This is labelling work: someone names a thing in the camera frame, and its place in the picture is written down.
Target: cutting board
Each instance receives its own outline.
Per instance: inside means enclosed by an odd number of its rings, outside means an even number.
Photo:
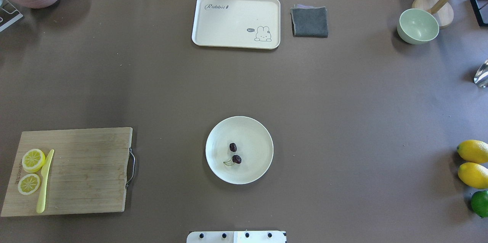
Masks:
[[[131,143],[132,128],[22,132],[0,216],[123,212]],[[46,156],[54,149],[41,214],[35,211],[40,190],[25,196],[17,189],[27,174],[22,157],[31,149]]]

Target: cutting board handle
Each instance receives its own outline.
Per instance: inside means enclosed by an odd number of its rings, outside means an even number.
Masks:
[[[134,175],[136,174],[136,156],[134,156],[132,148],[129,148],[129,155],[132,156],[132,175],[129,179],[127,179],[127,182],[125,183],[126,189],[129,187],[129,183],[132,181]]]

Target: mint green bowl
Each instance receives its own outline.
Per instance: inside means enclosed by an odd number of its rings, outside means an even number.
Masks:
[[[405,42],[420,45],[437,37],[439,24],[434,16],[427,11],[410,8],[400,15],[397,31]]]

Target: knife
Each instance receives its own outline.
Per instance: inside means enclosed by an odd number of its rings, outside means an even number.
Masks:
[[[40,184],[40,194],[39,199],[37,199],[37,208],[35,211],[40,214],[44,211],[46,207],[46,191],[47,191],[47,175],[49,175],[49,168],[51,167],[51,160],[53,159],[54,150],[51,150],[46,158],[46,163],[42,166],[40,170],[40,175],[42,175],[42,181]]]

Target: knife handle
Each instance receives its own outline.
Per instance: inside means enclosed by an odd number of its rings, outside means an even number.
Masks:
[[[37,207],[35,211],[40,214],[46,207],[46,191],[47,191],[47,177],[42,179],[40,184],[39,198],[37,199]]]

